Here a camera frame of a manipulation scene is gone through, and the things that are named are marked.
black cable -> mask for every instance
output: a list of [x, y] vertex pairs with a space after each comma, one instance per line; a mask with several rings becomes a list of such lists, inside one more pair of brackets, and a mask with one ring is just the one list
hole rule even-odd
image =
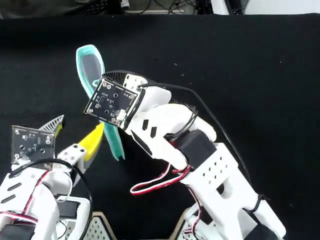
[[186, 124], [176, 133], [169, 133], [166, 134], [164, 137], [167, 140], [171, 140], [171, 139], [175, 139], [178, 138], [179, 136], [181, 136], [183, 133], [185, 133], [187, 130], [189, 130], [189, 128], [191, 128], [191, 126], [194, 124], [197, 116], [198, 116], [198, 111], [196, 110], [196, 107], [191, 107], [187, 104], [185, 104], [185, 106], [192, 111], [192, 115], [189, 118], [189, 120], [186, 122]]
[[60, 237], [58, 237], [58, 239], [61, 239], [66, 234], [68, 228], [61, 220], [59, 220], [59, 222], [65, 227], [64, 233]]
[[166, 8], [165, 6], [163, 6], [160, 2], [158, 2], [157, 0], [154, 0], [154, 2], [155, 2], [156, 4], [158, 4], [160, 7], [162, 7], [163, 9], [165, 9], [165, 10], [167, 10], [167, 11], [169, 12], [169, 9]]
[[16, 170], [13, 170], [10, 175], [9, 178], [14, 178], [15, 176], [17, 176], [18, 174], [20, 174], [23, 170], [27, 169], [27, 168], [31, 168], [35, 165], [39, 165], [39, 164], [62, 164], [64, 166], [67, 166], [68, 168], [74, 169], [80, 176], [80, 178], [82, 179], [86, 190], [88, 192], [89, 195], [89, 201], [90, 201], [90, 210], [89, 210], [89, 216], [88, 219], [86, 221], [83, 233], [80, 237], [80, 240], [83, 240], [86, 236], [86, 233], [88, 231], [91, 219], [92, 219], [92, 215], [93, 215], [93, 200], [92, 200], [92, 195], [91, 192], [89, 190], [89, 185], [88, 185], [88, 181], [86, 179], [86, 176], [81, 172], [81, 170], [77, 167], [77, 166], [73, 166], [71, 165], [69, 162], [61, 160], [61, 159], [56, 159], [56, 158], [45, 158], [45, 159], [39, 159], [37, 161], [30, 161], [28, 163], [26, 163], [25, 165], [22, 165], [21, 167], [17, 168]]
[[240, 164], [242, 165], [246, 180], [249, 182], [250, 185], [252, 185], [248, 168], [247, 168], [243, 158], [241, 157], [240, 153], [238, 152], [236, 146], [233, 144], [230, 137], [228, 136], [228, 134], [226, 133], [225, 129], [222, 127], [221, 123], [218, 121], [216, 116], [211, 112], [211, 110], [206, 105], [206, 103], [202, 100], [202, 98], [194, 90], [187, 88], [187, 87], [184, 87], [184, 86], [177, 86], [177, 85], [172, 85], [172, 84], [167, 84], [167, 83], [146, 83], [146, 84], [139, 85], [139, 87], [140, 88], [146, 88], [146, 87], [172, 88], [172, 89], [178, 89], [178, 90], [183, 90], [183, 91], [187, 91], [187, 92], [192, 93], [198, 99], [198, 101], [202, 104], [202, 106], [204, 107], [206, 112], [209, 114], [209, 116], [213, 119], [213, 121], [216, 123], [216, 125], [222, 131], [224, 137], [229, 142], [229, 144], [230, 144], [231, 148], [233, 149], [234, 153], [236, 154]]
[[143, 11], [141, 11], [141, 12], [137, 12], [137, 13], [130, 13], [130, 12], [125, 12], [126, 14], [143, 14], [145, 11], [147, 11], [149, 8], [150, 8], [150, 6], [151, 6], [151, 2], [152, 2], [152, 0], [149, 0], [149, 2], [148, 2], [148, 4], [147, 4], [147, 6], [145, 7], [145, 9], [143, 10]]

white plastic housing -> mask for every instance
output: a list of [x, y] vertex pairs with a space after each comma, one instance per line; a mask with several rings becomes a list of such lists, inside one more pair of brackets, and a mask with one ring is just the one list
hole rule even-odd
[[[190, 119], [192, 112], [181, 104], [164, 104], [154, 107], [145, 112], [138, 112], [131, 120], [127, 130], [127, 134], [135, 139], [135, 133], [145, 145], [149, 152], [144, 149], [152, 158], [163, 159], [172, 164], [176, 169], [183, 170], [187, 166], [185, 156], [168, 142], [164, 136], [169, 133], [179, 131]], [[147, 128], [144, 129], [144, 121], [148, 120]], [[152, 136], [152, 130], [156, 128], [155, 136]], [[202, 130], [206, 133], [209, 140], [213, 143], [216, 140], [217, 134], [212, 126], [207, 122], [197, 117], [190, 130]]]
[[[254, 228], [250, 218], [239, 221], [242, 209], [253, 209], [258, 194], [252, 189], [238, 169], [238, 163], [223, 143], [215, 143], [216, 151], [194, 172], [189, 173], [181, 182], [188, 185], [200, 202], [215, 220], [216, 229], [225, 240], [243, 240]], [[220, 195], [217, 187], [224, 185]], [[280, 238], [286, 229], [271, 209], [262, 200], [254, 213], [259, 221], [274, 231]]]

black wire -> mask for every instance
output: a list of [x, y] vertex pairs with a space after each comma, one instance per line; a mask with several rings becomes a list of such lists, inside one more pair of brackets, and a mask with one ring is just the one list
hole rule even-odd
[[64, 233], [60, 237], [58, 237], [58, 239], [61, 239], [66, 234], [68, 228], [67, 225], [65, 225], [61, 220], [59, 220], [59, 222], [62, 223], [62, 225], [65, 227]]
[[194, 15], [196, 13], [196, 6], [190, 0], [180, 0], [180, 1], [174, 0], [168, 9], [168, 14], [170, 14], [170, 13], [173, 14], [174, 13], [173, 10], [179, 10], [180, 13], [184, 14], [184, 12], [182, 12], [180, 10], [180, 8], [187, 6], [187, 5], [190, 5], [193, 7], [193, 15]]
[[35, 165], [39, 165], [39, 164], [62, 164], [67, 166], [68, 168], [74, 169], [80, 176], [80, 178], [82, 179], [86, 190], [88, 192], [89, 195], [89, 201], [90, 201], [90, 210], [89, 210], [89, 216], [88, 219], [86, 221], [83, 233], [80, 237], [80, 240], [83, 240], [86, 236], [86, 233], [88, 231], [90, 222], [91, 222], [91, 218], [93, 215], [93, 200], [92, 200], [92, 195], [91, 192], [89, 190], [89, 185], [88, 185], [88, 181], [86, 176], [80, 171], [80, 169], [77, 166], [71, 165], [69, 162], [61, 160], [61, 159], [56, 159], [56, 158], [45, 158], [45, 159], [39, 159], [37, 161], [30, 161], [28, 163], [26, 163], [25, 165], [22, 165], [21, 167], [17, 168], [16, 170], [13, 170], [10, 175], [9, 178], [14, 178], [16, 177], [18, 174], [20, 174], [23, 170], [27, 169], [27, 168], [31, 168]]
[[163, 6], [160, 2], [158, 2], [157, 0], [154, 0], [154, 2], [155, 2], [156, 4], [158, 4], [160, 7], [162, 7], [163, 9], [165, 9], [165, 10], [167, 10], [167, 11], [169, 12], [169, 9], [166, 8], [165, 6]]
[[150, 6], [151, 6], [151, 2], [152, 2], [152, 0], [149, 0], [149, 2], [148, 2], [148, 4], [147, 4], [147, 6], [145, 7], [145, 9], [143, 10], [143, 11], [141, 11], [141, 12], [137, 12], [137, 13], [130, 13], [130, 12], [125, 12], [126, 14], [143, 14], [145, 11], [147, 11], [149, 8], [150, 8]]
[[229, 142], [229, 144], [230, 144], [231, 148], [233, 149], [234, 153], [236, 154], [240, 164], [242, 165], [246, 180], [249, 182], [250, 185], [252, 185], [248, 168], [247, 168], [243, 158], [241, 157], [240, 153], [238, 152], [236, 146], [233, 144], [233, 142], [231, 141], [231, 139], [228, 136], [227, 132], [225, 131], [225, 129], [223, 128], [221, 123], [218, 121], [216, 116], [211, 112], [211, 110], [206, 105], [206, 103], [202, 100], [202, 98], [194, 90], [192, 90], [190, 88], [187, 88], [187, 87], [184, 87], [184, 86], [177, 86], [177, 85], [172, 85], [172, 84], [167, 84], [167, 83], [146, 83], [146, 84], [140, 85], [139, 87], [140, 88], [146, 88], [146, 87], [172, 88], [172, 89], [178, 89], [178, 90], [183, 90], [183, 91], [187, 91], [187, 92], [192, 93], [198, 99], [198, 101], [202, 104], [202, 106], [204, 107], [206, 112], [209, 114], [209, 116], [213, 119], [213, 121], [216, 123], [216, 125], [222, 131], [224, 137]]
[[185, 106], [192, 111], [191, 117], [189, 118], [189, 120], [186, 122], [186, 124], [179, 131], [177, 131], [176, 133], [166, 134], [164, 137], [167, 140], [178, 138], [183, 133], [185, 133], [187, 130], [189, 130], [189, 128], [191, 128], [191, 126], [194, 124], [194, 122], [198, 116], [198, 111], [196, 110], [196, 107], [191, 107], [187, 104], [185, 104]]

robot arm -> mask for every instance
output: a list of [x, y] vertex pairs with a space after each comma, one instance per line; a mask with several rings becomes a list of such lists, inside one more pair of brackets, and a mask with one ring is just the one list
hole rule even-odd
[[[49, 122], [39, 129], [39, 133], [57, 134], [60, 124], [54, 126], [54, 123], [58, 122]], [[36, 129], [32, 129], [33, 133], [37, 134]], [[48, 165], [37, 164], [19, 171], [34, 159], [15, 159], [12, 172], [5, 176], [0, 186], [0, 239], [57, 240], [60, 238], [56, 231], [58, 221], [72, 229], [68, 233], [69, 240], [83, 239], [91, 220], [92, 206], [86, 198], [70, 196], [73, 185], [80, 179], [70, 167], [77, 166], [80, 173], [84, 173], [95, 158], [102, 136], [103, 124], [100, 124], [82, 141], [60, 152], [50, 169]], [[21, 157], [26, 156], [23, 151], [20, 153]]]
[[[197, 116], [183, 134], [167, 139], [168, 134], [184, 128], [193, 115], [192, 111], [185, 105], [170, 103], [170, 91], [157, 84], [148, 84], [152, 83], [150, 80], [131, 72], [121, 71], [121, 74], [122, 81], [116, 81], [119, 79], [115, 77], [117, 72], [104, 75], [84, 113], [123, 129], [151, 158], [167, 161], [176, 173], [188, 170], [180, 182], [206, 209], [214, 227], [196, 219], [194, 211], [186, 216], [191, 226], [186, 232], [192, 230], [196, 238], [219, 239], [214, 236], [220, 236], [225, 240], [249, 240], [259, 231], [258, 227], [264, 226], [276, 238], [286, 234], [285, 227], [267, 201], [258, 200], [259, 195], [242, 175], [227, 147], [215, 142], [217, 135], [211, 125]], [[123, 94], [131, 101], [118, 97]], [[244, 209], [255, 209], [253, 214], [258, 223]]]

red and white wire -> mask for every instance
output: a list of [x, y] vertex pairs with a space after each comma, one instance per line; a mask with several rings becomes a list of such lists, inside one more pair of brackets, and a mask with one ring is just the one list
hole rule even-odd
[[[130, 193], [131, 193], [132, 195], [142, 195], [142, 194], [146, 194], [146, 193], [152, 192], [152, 191], [154, 191], [154, 190], [156, 190], [156, 189], [164, 188], [164, 187], [166, 187], [166, 186], [168, 186], [168, 185], [177, 183], [177, 182], [181, 181], [181, 180], [188, 174], [188, 172], [189, 172], [190, 169], [191, 169], [191, 166], [188, 165], [181, 175], [179, 175], [179, 176], [177, 176], [177, 177], [174, 177], [174, 178], [172, 178], [172, 179], [169, 179], [169, 180], [160, 182], [160, 183], [158, 183], [158, 184], [152, 185], [152, 186], [150, 186], [150, 187], [147, 187], [147, 188], [144, 188], [144, 189], [140, 189], [140, 188], [142, 188], [142, 187], [144, 187], [144, 186], [147, 186], [147, 185], [149, 185], [149, 184], [151, 184], [151, 183], [154, 183], [154, 182], [156, 182], [156, 181], [159, 181], [159, 180], [163, 179], [163, 178], [169, 173], [170, 167], [171, 167], [171, 164], [168, 164], [168, 166], [167, 166], [167, 168], [165, 169], [165, 171], [164, 171], [163, 173], [161, 173], [157, 178], [152, 179], [152, 180], [150, 180], [150, 181], [145, 181], [145, 182], [141, 182], [141, 183], [138, 183], [138, 184], [134, 185], [134, 186], [130, 189]], [[174, 173], [174, 174], [175, 174], [175, 173], [180, 173], [180, 172], [182, 172], [182, 171], [178, 171], [178, 170], [176, 170], [176, 169], [174, 169], [174, 170], [172, 171], [172, 173]]]
[[34, 217], [27, 216], [24, 214], [18, 214], [18, 213], [13, 213], [13, 212], [0, 212], [0, 215], [2, 216], [7, 216], [13, 220], [19, 220], [19, 221], [24, 221], [32, 224], [37, 224], [38, 220], [35, 219]]
[[31, 204], [31, 202], [32, 202], [32, 200], [33, 200], [33, 194], [34, 194], [34, 192], [35, 192], [36, 187], [40, 185], [40, 183], [42, 182], [42, 180], [45, 178], [45, 176], [46, 176], [48, 173], [49, 173], [49, 171], [46, 171], [44, 174], [42, 174], [42, 176], [41, 176], [41, 177], [38, 179], [38, 181], [36, 182], [35, 187], [34, 187], [32, 193], [31, 193], [31, 195], [30, 195], [30, 197], [29, 197], [29, 199], [28, 199], [28, 201], [27, 201], [27, 203], [26, 203], [26, 205], [25, 205], [25, 207], [24, 207], [23, 212], [22, 212], [23, 215], [26, 214], [26, 213], [29, 211], [30, 204]]
[[198, 198], [195, 195], [194, 191], [189, 187], [188, 187], [188, 189], [189, 189], [192, 197], [194, 198], [194, 200], [195, 200], [195, 202], [196, 202], [196, 204], [198, 206], [198, 216], [196, 217], [195, 221], [193, 222], [191, 228], [184, 230], [183, 233], [185, 233], [185, 234], [191, 234], [192, 233], [193, 236], [195, 237], [195, 239], [198, 239], [198, 237], [196, 235], [196, 226], [197, 226], [198, 222], [200, 221], [200, 217], [201, 217], [201, 213], [202, 213], [201, 205], [200, 205], [200, 201], [198, 200]]

